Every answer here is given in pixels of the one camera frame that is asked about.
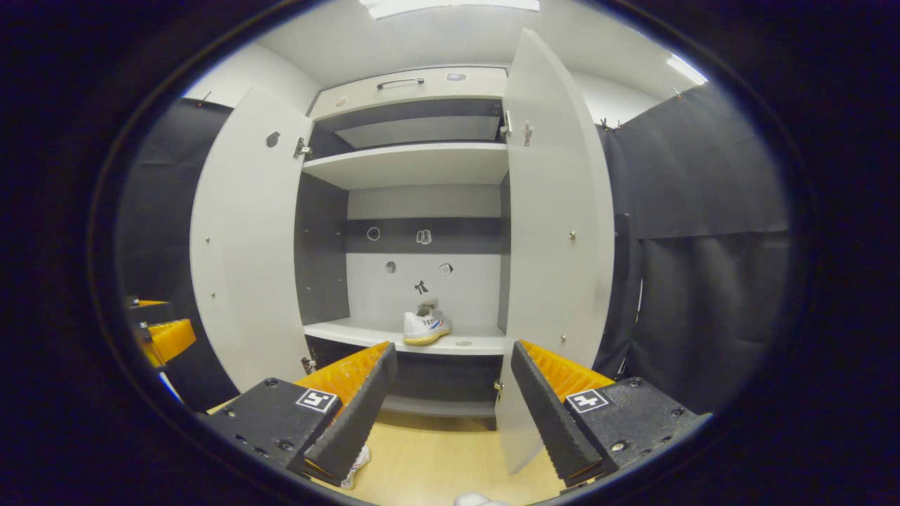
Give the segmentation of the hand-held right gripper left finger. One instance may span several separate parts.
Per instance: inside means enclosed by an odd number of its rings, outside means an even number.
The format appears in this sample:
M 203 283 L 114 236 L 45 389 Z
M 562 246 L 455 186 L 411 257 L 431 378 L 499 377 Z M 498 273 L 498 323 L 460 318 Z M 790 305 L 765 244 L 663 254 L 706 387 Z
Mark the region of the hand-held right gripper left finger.
M 199 418 L 267 467 L 339 486 L 366 445 L 397 368 L 395 345 L 381 342 L 298 382 L 268 377 Z

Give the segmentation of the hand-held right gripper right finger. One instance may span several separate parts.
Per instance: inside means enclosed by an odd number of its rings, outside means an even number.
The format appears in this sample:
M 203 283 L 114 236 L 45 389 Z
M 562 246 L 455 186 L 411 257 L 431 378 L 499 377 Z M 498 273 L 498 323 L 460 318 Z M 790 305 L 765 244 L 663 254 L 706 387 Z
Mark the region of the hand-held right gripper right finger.
M 614 381 L 524 340 L 514 343 L 511 371 L 568 487 L 642 463 L 710 418 L 643 378 Z

